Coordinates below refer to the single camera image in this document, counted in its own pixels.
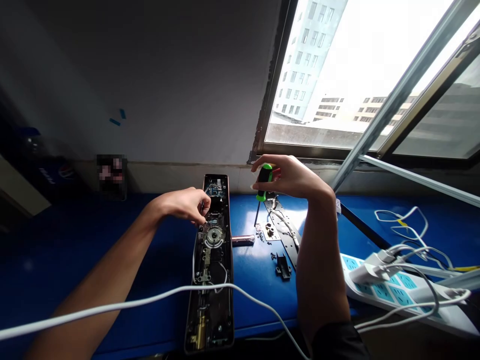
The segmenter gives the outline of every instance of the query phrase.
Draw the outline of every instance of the screwdriver shaft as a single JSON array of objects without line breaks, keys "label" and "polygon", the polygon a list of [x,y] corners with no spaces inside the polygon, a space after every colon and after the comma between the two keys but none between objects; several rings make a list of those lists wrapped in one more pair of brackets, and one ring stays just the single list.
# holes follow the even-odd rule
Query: screwdriver shaft
[{"label": "screwdriver shaft", "polygon": [[253,222],[253,226],[257,225],[257,218],[259,217],[259,210],[260,210],[260,201],[258,202],[258,207],[256,208],[256,215],[255,215],[255,221]]}]

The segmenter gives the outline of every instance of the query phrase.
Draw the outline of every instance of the window frame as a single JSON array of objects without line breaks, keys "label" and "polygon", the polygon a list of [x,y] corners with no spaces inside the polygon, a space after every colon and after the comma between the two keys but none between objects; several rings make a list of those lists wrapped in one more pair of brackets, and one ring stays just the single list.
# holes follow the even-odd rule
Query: window frame
[{"label": "window frame", "polygon": [[[341,164],[350,153],[349,148],[331,148],[321,146],[295,145],[285,143],[266,142],[270,117],[275,105],[275,95],[281,84],[282,66],[285,59],[287,47],[289,46],[290,33],[292,26],[296,22],[296,9],[299,0],[281,0],[278,28],[274,40],[272,65],[270,67],[270,76],[266,86],[265,96],[257,124],[257,131],[253,141],[252,151],[249,161],[255,161],[262,154],[288,154],[298,158],[308,158],[314,161],[329,163],[336,162]],[[467,36],[467,39],[479,29],[480,21],[474,26],[473,30]],[[393,152],[400,142],[415,128],[437,100],[447,91],[450,85],[455,81],[459,74],[466,69],[475,59],[476,54],[480,53],[480,36],[469,44],[462,42],[444,67],[438,72],[435,78],[421,93],[416,101],[410,106],[410,109],[403,116],[399,123],[392,130],[388,138],[382,144],[378,151],[368,151],[367,155],[382,159],[390,164],[402,168],[424,168],[424,169],[470,169],[480,162],[480,151],[475,153],[469,159],[453,158],[432,158],[412,155],[395,155]],[[303,101],[305,91],[301,91],[299,101]],[[367,107],[372,102],[372,97],[367,102],[363,102]]]}]

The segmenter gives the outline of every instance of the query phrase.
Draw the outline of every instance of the power cord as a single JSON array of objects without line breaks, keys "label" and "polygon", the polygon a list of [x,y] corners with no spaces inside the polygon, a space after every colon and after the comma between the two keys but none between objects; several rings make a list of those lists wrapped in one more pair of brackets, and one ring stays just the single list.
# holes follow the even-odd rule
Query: power cord
[{"label": "power cord", "polygon": [[232,288],[237,290],[239,293],[253,301],[254,303],[270,310],[280,321],[281,325],[285,329],[286,334],[290,338],[290,340],[293,342],[293,345],[295,345],[295,348],[298,350],[302,358],[305,360],[311,360],[308,356],[304,354],[300,346],[297,344],[295,341],[294,337],[292,336],[292,333],[289,331],[287,325],[283,321],[283,319],[280,317],[279,313],[270,305],[254,298],[251,296],[249,293],[247,293],[245,290],[242,288],[238,287],[235,284],[232,283],[223,283],[223,284],[216,284],[216,285],[205,285],[205,286],[195,286],[195,285],[189,285],[189,286],[180,286],[175,289],[172,289],[170,291],[161,293],[159,295],[147,297],[144,299],[140,300],[133,300],[133,301],[125,301],[125,302],[120,302],[120,303],[114,303],[114,304],[109,304],[109,305],[102,305],[102,306],[97,306],[97,307],[92,307],[86,310],[82,311],[77,311],[73,312],[67,315],[62,315],[62,316],[57,316],[53,317],[50,319],[46,320],[41,320],[41,321],[36,321],[32,322],[29,324],[25,325],[20,325],[20,326],[15,326],[11,328],[7,328],[4,330],[0,330],[0,341],[6,340],[6,339],[11,339],[15,338],[21,335],[26,335],[30,333],[34,333],[37,331],[45,330],[48,328],[52,328],[58,325],[70,323],[75,320],[87,318],[93,315],[98,315],[98,314],[103,314],[103,313],[108,313],[111,311],[118,311],[118,310],[123,310],[123,309],[129,309],[129,308],[135,308],[137,306],[142,306],[146,304],[150,304],[153,302],[156,302],[158,300],[165,299],[173,294],[184,292],[184,291],[202,291],[202,290],[215,290],[215,289],[221,289],[221,288]]}]

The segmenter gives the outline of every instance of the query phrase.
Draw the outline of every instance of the tall building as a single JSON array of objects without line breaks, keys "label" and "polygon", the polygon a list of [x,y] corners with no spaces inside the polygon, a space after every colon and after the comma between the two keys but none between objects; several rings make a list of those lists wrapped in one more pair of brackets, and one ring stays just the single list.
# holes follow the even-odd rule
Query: tall building
[{"label": "tall building", "polygon": [[300,0],[285,53],[273,111],[304,120],[310,98],[348,0]]},{"label": "tall building", "polygon": [[[398,124],[402,116],[410,109],[414,103],[417,95],[409,96],[406,101],[400,106],[396,114],[391,118],[391,121],[388,125],[395,126]],[[375,114],[384,104],[384,101],[387,99],[386,96],[377,96],[377,97],[366,97],[363,100],[363,103],[358,108],[353,121],[359,121],[364,123],[369,123],[375,117]]]}]

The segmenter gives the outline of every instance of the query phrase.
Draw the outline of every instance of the plug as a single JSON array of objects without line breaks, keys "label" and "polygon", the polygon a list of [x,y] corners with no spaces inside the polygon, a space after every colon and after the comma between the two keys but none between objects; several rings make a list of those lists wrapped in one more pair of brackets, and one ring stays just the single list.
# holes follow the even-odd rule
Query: plug
[{"label": "plug", "polygon": [[390,280],[385,270],[380,269],[378,265],[372,265],[366,261],[355,270],[350,271],[349,275],[350,279],[356,284],[376,284]]},{"label": "plug", "polygon": [[388,250],[380,250],[378,253],[373,252],[365,259],[365,264],[370,265],[387,265],[395,260],[395,256]]}]

